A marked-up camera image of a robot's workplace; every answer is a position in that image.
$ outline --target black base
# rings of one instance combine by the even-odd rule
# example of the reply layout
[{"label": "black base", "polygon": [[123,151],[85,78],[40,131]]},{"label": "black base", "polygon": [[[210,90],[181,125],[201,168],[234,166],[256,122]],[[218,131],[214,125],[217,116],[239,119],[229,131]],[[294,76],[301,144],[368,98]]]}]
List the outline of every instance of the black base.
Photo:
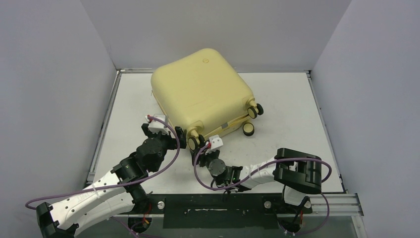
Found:
[{"label": "black base", "polygon": [[[164,214],[163,228],[245,228],[278,229],[276,214],[295,214],[296,206],[281,203],[281,193],[232,194],[151,194],[150,214]],[[158,209],[158,202],[165,203]],[[270,201],[272,207],[264,208]],[[312,209],[303,209],[312,213]],[[128,214],[142,214],[131,211]]]}]

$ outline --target tabletop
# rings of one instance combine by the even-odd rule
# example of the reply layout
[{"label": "tabletop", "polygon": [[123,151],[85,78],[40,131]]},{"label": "tabletop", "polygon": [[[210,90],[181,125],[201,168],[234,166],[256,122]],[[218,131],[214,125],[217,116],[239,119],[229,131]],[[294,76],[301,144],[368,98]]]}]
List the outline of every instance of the tabletop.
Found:
[{"label": "tabletop", "polygon": [[[123,73],[120,78],[112,111],[98,156],[94,180],[102,177],[120,160],[143,143],[146,136],[141,125],[145,115],[160,114],[161,110],[152,95],[151,73]],[[264,114],[252,122],[253,136],[242,130],[224,136],[220,158],[227,166],[259,164],[276,155],[278,148],[289,148],[314,154],[329,163],[331,177],[322,184],[322,192],[343,192],[327,134],[325,133],[311,85],[306,73],[240,73],[252,89],[256,102]],[[175,152],[168,151],[161,168],[167,165]],[[322,167],[323,177],[328,169]],[[198,168],[198,175],[210,185],[207,169]],[[214,193],[202,187],[194,177],[191,155],[181,150],[175,163],[164,173],[142,183],[147,193],[186,194]],[[248,193],[281,192],[283,185],[270,182],[253,188]]]}]

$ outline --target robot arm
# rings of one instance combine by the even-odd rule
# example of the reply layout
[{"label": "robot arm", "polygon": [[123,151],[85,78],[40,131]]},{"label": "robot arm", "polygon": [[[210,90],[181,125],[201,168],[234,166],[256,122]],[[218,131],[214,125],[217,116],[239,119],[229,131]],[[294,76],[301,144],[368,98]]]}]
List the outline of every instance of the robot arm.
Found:
[{"label": "robot arm", "polygon": [[[166,122],[164,115],[155,115]],[[157,172],[168,149],[177,149],[177,141],[163,124],[152,120],[142,125],[148,137],[136,152],[120,161],[112,170],[86,189],[93,191],[77,194],[65,200],[37,206],[38,225],[44,238],[72,238],[89,226],[113,215],[142,210],[148,204],[148,197],[140,183],[122,186],[144,179],[149,172]],[[175,128],[180,147],[186,148],[180,127]]]},{"label": "robot arm", "polygon": [[[201,144],[201,147],[205,145],[208,148],[198,155],[197,164],[200,167],[207,167],[218,187],[243,181],[240,185],[231,188],[237,192],[242,192],[251,190],[259,184],[277,181],[285,185],[284,202],[294,206],[301,205],[307,194],[321,193],[321,164],[313,161],[314,159],[321,160],[321,158],[315,155],[281,148],[278,149],[277,155],[268,161],[256,165],[236,167],[226,166],[224,161],[218,158],[219,149],[223,146],[223,142],[217,135],[210,137],[207,142]],[[193,164],[199,151],[200,149],[191,151]],[[288,158],[310,158],[312,161],[281,162],[282,159]],[[247,178],[254,170],[257,170],[257,172]]]}]

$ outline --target suitcase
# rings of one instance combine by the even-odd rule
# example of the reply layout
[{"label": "suitcase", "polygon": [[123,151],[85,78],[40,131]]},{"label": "suitcase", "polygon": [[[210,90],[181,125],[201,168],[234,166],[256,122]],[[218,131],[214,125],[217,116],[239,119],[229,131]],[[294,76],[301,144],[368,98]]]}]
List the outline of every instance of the suitcase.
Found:
[{"label": "suitcase", "polygon": [[186,130],[192,150],[210,136],[222,137],[241,126],[245,135],[253,135],[251,119],[263,114],[249,86],[213,49],[159,67],[151,84],[169,123]]}]

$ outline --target gray wall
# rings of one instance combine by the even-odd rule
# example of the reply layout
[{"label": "gray wall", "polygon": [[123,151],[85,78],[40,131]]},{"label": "gray wall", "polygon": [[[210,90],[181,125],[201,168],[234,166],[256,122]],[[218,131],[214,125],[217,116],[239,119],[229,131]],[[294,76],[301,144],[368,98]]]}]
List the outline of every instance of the gray wall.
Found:
[{"label": "gray wall", "polygon": [[117,68],[202,48],[233,66],[311,69],[351,0],[81,0]]},{"label": "gray wall", "polygon": [[81,189],[115,68],[79,1],[0,3],[0,237],[41,237],[38,196]]},{"label": "gray wall", "polygon": [[312,72],[370,238],[420,237],[420,1],[353,0]]}]

